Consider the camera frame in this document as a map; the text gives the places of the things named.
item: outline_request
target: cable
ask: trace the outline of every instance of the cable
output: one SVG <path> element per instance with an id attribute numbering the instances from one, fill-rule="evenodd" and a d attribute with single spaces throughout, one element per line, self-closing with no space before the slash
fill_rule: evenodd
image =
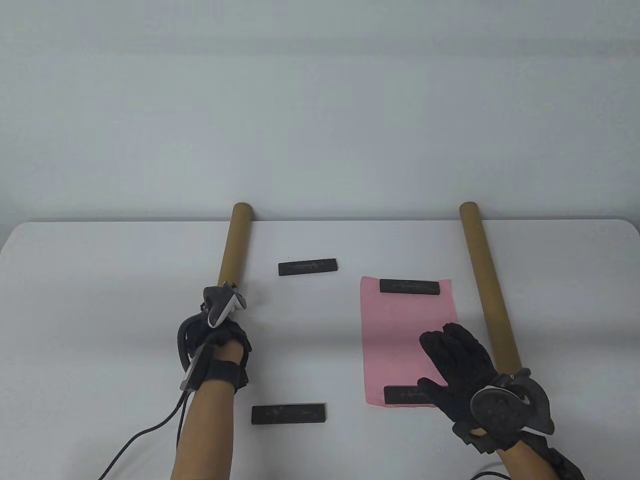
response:
<path id="1" fill-rule="evenodd" d="M 503 478 L 504 480 L 511 480 L 511 477 L 508 477 L 507 475 L 501 474 L 499 472 L 480 472 L 478 473 L 478 475 L 473 476 L 473 478 L 470 478 L 469 480 L 478 480 L 480 477 L 486 477 L 488 475 Z"/>
<path id="2" fill-rule="evenodd" d="M 178 400 L 178 405 L 176 405 L 175 408 L 173 409 L 173 411 L 169 414 L 169 416 L 167 418 L 165 418 L 162 422 L 160 422 L 158 425 L 155 425 L 155 426 L 153 426 L 151 428 L 147 428 L 146 430 L 140 431 L 140 432 L 136 433 L 134 436 L 132 436 L 129 439 L 129 441 L 126 444 L 124 444 L 124 447 L 122 447 L 120 449 L 120 451 L 113 458 L 113 460 L 111 460 L 111 463 L 109 464 L 107 469 L 104 471 L 104 473 L 102 475 L 100 475 L 100 478 L 98 478 L 98 480 L 104 480 L 104 478 L 109 473 L 109 470 L 111 470 L 113 468 L 113 465 L 115 465 L 115 463 L 118 461 L 118 458 L 120 458 L 120 456 L 124 453 L 124 451 L 127 448 L 129 448 L 129 446 L 133 443 L 133 441 L 136 438 L 138 438 L 139 436 L 144 435 L 145 433 L 150 433 L 150 432 L 153 432 L 154 430 L 158 430 L 160 427 L 164 426 L 169 420 L 171 420 L 174 417 L 174 415 L 176 413 L 178 413 L 178 410 L 180 410 L 180 407 L 183 404 L 186 404 L 187 396 L 188 396 L 188 393 L 187 392 L 183 392 L 182 395 L 180 395 L 180 399 Z"/>
<path id="3" fill-rule="evenodd" d="M 180 434 L 182 433 L 182 422 L 184 422 L 184 414 L 187 411 L 187 400 L 189 399 L 189 395 L 184 398 L 184 402 L 182 402 L 182 413 L 180 414 L 180 423 L 178 423 L 178 435 L 175 437 L 175 449 L 178 449 L 178 445 L 180 444 Z"/>

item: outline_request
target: brown cardboard tube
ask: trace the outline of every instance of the brown cardboard tube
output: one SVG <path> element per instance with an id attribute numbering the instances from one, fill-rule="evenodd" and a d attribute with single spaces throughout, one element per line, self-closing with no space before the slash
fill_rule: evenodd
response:
<path id="1" fill-rule="evenodd" d="M 249 233 L 251 232 L 251 220 L 253 209 L 249 204 L 235 204 L 229 222 L 227 244 L 222 256 L 218 287 L 225 282 L 232 287 L 237 287 L 242 281 L 246 251 L 249 247 Z"/>
<path id="2" fill-rule="evenodd" d="M 522 368 L 522 363 L 477 204 L 460 205 L 460 220 L 465 229 L 496 369 L 513 375 Z"/>

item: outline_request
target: forearm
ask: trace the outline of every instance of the forearm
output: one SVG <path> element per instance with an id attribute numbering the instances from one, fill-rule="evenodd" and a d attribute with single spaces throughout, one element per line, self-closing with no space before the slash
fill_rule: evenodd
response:
<path id="1" fill-rule="evenodd" d="M 551 465 L 524 442 L 497 453 L 512 480 L 560 480 Z"/>
<path id="2" fill-rule="evenodd" d="M 215 358 L 239 363 L 243 347 L 229 342 Z M 184 421 L 171 480 L 228 480 L 234 446 L 234 387 L 204 382 Z"/>

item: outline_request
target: black rectangular block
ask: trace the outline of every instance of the black rectangular block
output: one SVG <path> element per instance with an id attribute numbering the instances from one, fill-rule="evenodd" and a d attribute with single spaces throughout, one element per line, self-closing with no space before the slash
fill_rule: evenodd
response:
<path id="1" fill-rule="evenodd" d="M 390 280 L 388 278 L 380 278 L 380 291 L 384 293 L 440 295 L 440 284 L 426 280 Z"/>
<path id="2" fill-rule="evenodd" d="M 384 389 L 387 405 L 432 405 L 422 390 L 415 385 L 387 385 Z"/>
<path id="3" fill-rule="evenodd" d="M 304 260 L 302 262 L 284 262 L 278 264 L 278 276 L 302 275 L 338 270 L 336 259 Z"/>
<path id="4" fill-rule="evenodd" d="M 324 422 L 326 422 L 324 403 L 257 405 L 251 409 L 251 425 Z"/>

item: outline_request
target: pink cloth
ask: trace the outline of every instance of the pink cloth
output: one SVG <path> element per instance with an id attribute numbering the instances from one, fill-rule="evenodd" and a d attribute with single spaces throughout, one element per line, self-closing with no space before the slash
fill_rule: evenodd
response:
<path id="1" fill-rule="evenodd" d="M 446 385 L 419 338 L 422 332 L 458 322 L 450 280 L 440 280 L 440 295 L 415 295 L 380 293 L 380 281 L 363 276 L 360 311 L 367 403 L 391 406 L 385 405 L 384 387 L 416 385 L 421 377 Z"/>

